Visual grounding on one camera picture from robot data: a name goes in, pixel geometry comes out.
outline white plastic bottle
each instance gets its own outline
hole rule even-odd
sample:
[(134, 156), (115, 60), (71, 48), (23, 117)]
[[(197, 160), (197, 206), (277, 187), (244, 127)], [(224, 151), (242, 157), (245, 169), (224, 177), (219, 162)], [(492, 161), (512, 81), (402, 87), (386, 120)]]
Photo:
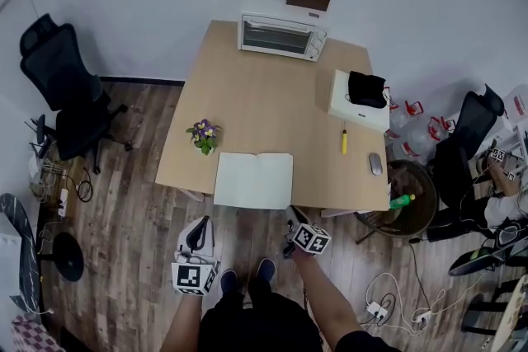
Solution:
[(405, 134), (393, 143), (393, 153), (398, 160), (413, 160), (423, 165), (432, 158), (436, 145), (447, 138), (452, 121), (443, 117), (415, 120), (405, 130)]
[(420, 101), (412, 103), (411, 105), (409, 105), (408, 101), (405, 101), (403, 105), (391, 103), (389, 115), (390, 126), (384, 134), (386, 143), (393, 143), (401, 138), (403, 127), (422, 114), (423, 107)]

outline green bottle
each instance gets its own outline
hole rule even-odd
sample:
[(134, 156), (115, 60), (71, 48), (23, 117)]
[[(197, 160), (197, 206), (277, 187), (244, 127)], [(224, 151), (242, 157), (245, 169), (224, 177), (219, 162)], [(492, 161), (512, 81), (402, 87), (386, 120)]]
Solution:
[(402, 195), (399, 198), (392, 199), (389, 202), (389, 210), (401, 209), (402, 207), (405, 207), (406, 205), (411, 204), (411, 201), (413, 201), (414, 199), (416, 199), (415, 194), (412, 194), (412, 195), (406, 194), (406, 195)]

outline purple flower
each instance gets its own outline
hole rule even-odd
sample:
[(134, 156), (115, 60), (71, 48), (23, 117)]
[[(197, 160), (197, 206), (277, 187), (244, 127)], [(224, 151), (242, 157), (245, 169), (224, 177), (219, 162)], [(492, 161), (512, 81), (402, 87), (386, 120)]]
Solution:
[(216, 126), (211, 125), (203, 129), (201, 131), (201, 134), (205, 137), (214, 138), (216, 136), (216, 131), (217, 131)]
[(211, 126), (211, 123), (207, 119), (202, 119), (200, 122), (195, 123), (196, 130), (206, 129)]

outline black office chair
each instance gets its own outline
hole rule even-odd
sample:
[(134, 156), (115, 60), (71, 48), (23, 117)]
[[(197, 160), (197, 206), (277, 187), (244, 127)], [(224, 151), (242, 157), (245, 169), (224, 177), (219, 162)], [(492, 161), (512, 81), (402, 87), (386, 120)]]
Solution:
[(60, 110), (56, 129), (45, 127), (44, 131), (56, 139), (61, 160), (84, 156), (92, 150), (93, 171), (99, 174), (100, 139), (121, 143), (126, 151), (132, 149), (130, 142), (118, 141), (108, 133), (111, 121), (128, 108), (120, 105), (108, 110), (111, 99), (99, 77), (84, 67), (72, 25), (57, 26), (49, 14), (43, 15), (22, 35), (20, 53), (22, 72), (36, 85), (50, 109)]
[(448, 207), (459, 208), (462, 199), (464, 202), (474, 201), (474, 192), (470, 189), (474, 180), (468, 161), (503, 113), (504, 102), (488, 85), (483, 96), (468, 92), (455, 131), (436, 145), (433, 181), (438, 195)]

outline table leg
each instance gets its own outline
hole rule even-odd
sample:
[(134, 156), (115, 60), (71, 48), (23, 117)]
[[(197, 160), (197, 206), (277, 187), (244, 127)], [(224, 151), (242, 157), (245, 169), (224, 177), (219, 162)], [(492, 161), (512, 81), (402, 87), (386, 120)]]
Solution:
[(195, 192), (193, 190), (183, 190), (182, 188), (178, 188), (181, 192), (183, 192), (185, 195), (187, 195), (190, 199), (193, 199), (194, 201), (198, 201), (199, 203), (204, 202), (204, 195), (201, 192)]

